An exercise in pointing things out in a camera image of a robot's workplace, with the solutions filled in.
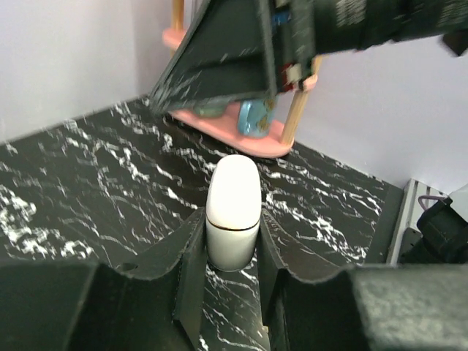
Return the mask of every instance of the wooden post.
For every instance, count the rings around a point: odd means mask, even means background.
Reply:
[[[184,5],[185,0],[173,0],[173,19],[171,28],[176,31],[184,29]],[[171,50],[170,55],[174,55],[175,51]]]
[[[322,64],[322,56],[317,56],[312,64],[314,65],[314,74],[316,75],[319,72],[320,65]],[[287,114],[287,120],[284,124],[280,140],[281,143],[289,145],[294,140],[295,132],[298,129],[299,121],[301,120],[308,98],[309,91],[295,91],[291,102],[290,112]]]

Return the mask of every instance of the blue cup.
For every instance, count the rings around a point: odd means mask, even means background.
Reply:
[[[239,133],[247,137],[266,137],[273,122],[276,101],[277,98],[243,101],[237,123]]]

